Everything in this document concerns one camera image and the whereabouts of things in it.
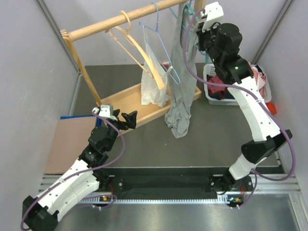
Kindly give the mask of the teal plastic hanger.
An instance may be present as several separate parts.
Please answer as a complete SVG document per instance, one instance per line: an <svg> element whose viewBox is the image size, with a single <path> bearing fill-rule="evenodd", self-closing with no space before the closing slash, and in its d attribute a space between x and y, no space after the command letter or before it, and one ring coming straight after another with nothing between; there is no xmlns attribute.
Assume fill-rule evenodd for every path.
<svg viewBox="0 0 308 231"><path fill-rule="evenodd" d="M186 6L184 7L184 12L187 13L189 16L192 16L192 15L195 14L195 11L191 7L191 3L192 3L192 0L190 0L189 3L187 3ZM169 7L169 10L173 14L173 16L177 19L178 17L177 17L177 14L174 12L174 10L171 7ZM197 21L197 23L201 22L200 19L198 19L198 18L196 18L196 21ZM182 28L184 30L187 29L187 27L184 24L182 24ZM199 44L198 43L196 44L196 48L199 50ZM208 64L209 61L210 61L208 54L205 53L204 51L199 51L199 53L204 56L205 64Z"/></svg>

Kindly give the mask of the grey tank top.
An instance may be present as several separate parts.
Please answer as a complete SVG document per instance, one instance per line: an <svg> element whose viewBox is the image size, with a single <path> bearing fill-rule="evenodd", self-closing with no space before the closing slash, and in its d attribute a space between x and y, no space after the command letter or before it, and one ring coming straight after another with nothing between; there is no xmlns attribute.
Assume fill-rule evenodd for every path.
<svg viewBox="0 0 308 231"><path fill-rule="evenodd" d="M171 89L170 110L165 114L165 122L175 138L182 138L187 135L190 118L191 105L193 102L197 80L188 71L183 59L183 44L186 27L190 22L190 16L185 12L185 3L179 5L178 18L174 34L171 62L176 70L180 84L176 84L169 78Z"/></svg>

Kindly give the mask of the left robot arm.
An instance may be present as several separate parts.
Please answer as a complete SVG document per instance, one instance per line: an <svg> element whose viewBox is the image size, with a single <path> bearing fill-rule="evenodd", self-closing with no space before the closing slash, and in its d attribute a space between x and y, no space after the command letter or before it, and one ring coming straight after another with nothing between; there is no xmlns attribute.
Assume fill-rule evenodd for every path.
<svg viewBox="0 0 308 231"><path fill-rule="evenodd" d="M136 128L138 112L122 113L105 104L93 108L92 114L97 118L97 125L81 155L48 189L23 201L21 230L53 231L85 196L108 188L109 179L104 170L108 166L107 152L117 137L123 136L121 131Z"/></svg>

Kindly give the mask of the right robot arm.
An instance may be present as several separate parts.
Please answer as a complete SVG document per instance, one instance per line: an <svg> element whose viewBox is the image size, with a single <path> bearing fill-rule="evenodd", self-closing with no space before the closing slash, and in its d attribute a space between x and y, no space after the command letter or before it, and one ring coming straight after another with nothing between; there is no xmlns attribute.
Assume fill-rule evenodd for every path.
<svg viewBox="0 0 308 231"><path fill-rule="evenodd" d="M197 26L199 49L209 55L216 75L237 101L253 137L241 146L241 155L222 177L223 191L234 191L259 163L285 143L290 144L292 133L274 121L258 91L251 65L238 54L243 38L239 28L218 22L207 29L203 26L204 22Z"/></svg>

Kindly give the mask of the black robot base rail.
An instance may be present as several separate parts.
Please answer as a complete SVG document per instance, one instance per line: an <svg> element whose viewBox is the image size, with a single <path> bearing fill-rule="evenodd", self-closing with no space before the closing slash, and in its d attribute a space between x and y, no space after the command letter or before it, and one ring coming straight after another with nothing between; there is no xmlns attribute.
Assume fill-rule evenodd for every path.
<svg viewBox="0 0 308 231"><path fill-rule="evenodd" d="M109 167L103 172L99 191L121 199L202 199L253 189L249 176L234 181L226 167Z"/></svg>

